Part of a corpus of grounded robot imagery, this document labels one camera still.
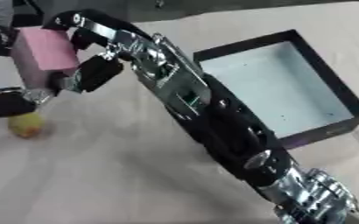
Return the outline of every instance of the chrome surface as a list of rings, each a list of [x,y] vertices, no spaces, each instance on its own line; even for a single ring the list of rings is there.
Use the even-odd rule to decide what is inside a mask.
[[[82,17],[80,14],[74,15],[74,24],[76,27],[90,30],[91,32],[99,34],[107,39],[113,39],[116,36],[116,30]]]
[[[343,223],[348,212],[359,213],[355,196],[344,185],[318,169],[304,173],[293,161],[283,178],[259,189],[277,205],[275,213],[285,224],[297,223],[290,211],[281,206],[292,200],[295,201],[293,205],[297,205],[296,209],[305,211],[320,223]]]
[[[103,36],[109,45],[116,47],[116,53],[101,54],[105,59],[118,53],[130,55],[131,68],[139,80],[173,112],[190,119],[209,104],[211,93],[201,69],[161,34],[153,35],[151,41],[130,31],[111,29],[80,14],[74,15],[73,21],[76,27]],[[75,81],[77,78],[67,78],[64,85],[75,89]]]
[[[256,156],[250,158],[246,164],[243,166],[245,169],[256,169],[265,164],[268,158],[271,156],[271,150],[265,150],[263,152],[258,153]]]
[[[37,107],[43,107],[54,97],[54,95],[48,89],[36,88],[24,90],[23,97],[27,101],[35,102]]]

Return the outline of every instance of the robotic arm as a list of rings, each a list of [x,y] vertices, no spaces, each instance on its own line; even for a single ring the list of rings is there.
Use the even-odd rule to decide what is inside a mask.
[[[61,31],[71,27],[76,28],[76,51],[92,44],[105,51],[82,63],[71,77],[52,73],[50,93],[11,89],[0,90],[0,96],[12,93],[22,99],[25,111],[34,110],[62,89],[94,91],[120,74],[123,62],[130,62],[140,82],[183,129],[228,172],[275,204],[283,223],[345,223],[353,215],[357,219],[351,223],[359,223],[357,201],[346,187],[323,171],[303,171],[272,130],[168,38],[150,36],[95,10],[64,12],[44,26]]]

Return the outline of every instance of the white tablecloth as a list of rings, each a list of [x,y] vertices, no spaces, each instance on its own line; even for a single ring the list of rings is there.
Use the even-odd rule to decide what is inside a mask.
[[[296,29],[359,96],[359,3],[138,25],[189,54]],[[19,82],[0,59],[0,86]],[[211,161],[129,69],[93,94],[62,94],[42,114],[48,124],[35,140],[12,136],[0,120],[0,224],[277,222],[272,205]],[[359,199],[359,129],[292,154]]]

